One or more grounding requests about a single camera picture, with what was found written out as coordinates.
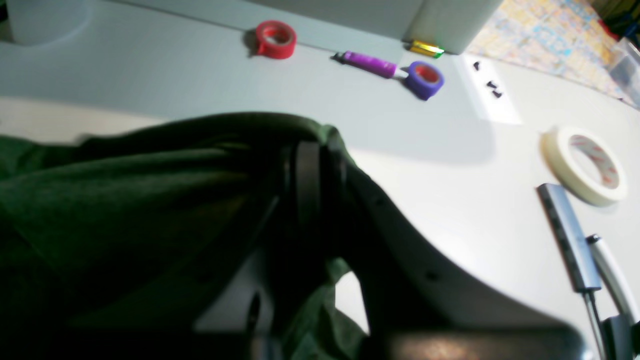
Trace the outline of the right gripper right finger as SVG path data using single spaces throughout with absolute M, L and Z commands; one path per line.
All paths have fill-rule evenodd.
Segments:
M 485 284 L 437 250 L 337 144 L 295 146 L 295 207 L 305 248 L 359 280 L 369 335 L 336 320 L 348 360 L 580 360 L 570 325 Z

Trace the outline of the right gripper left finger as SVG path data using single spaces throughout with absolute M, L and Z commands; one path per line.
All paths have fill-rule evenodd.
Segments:
M 272 334 L 281 264 L 291 224 L 306 235 L 306 144 L 279 152 L 272 172 L 222 232 L 223 245 L 236 245 L 234 268 L 215 299 L 195 319 L 190 351 L 197 360 L 283 360 L 281 340 Z

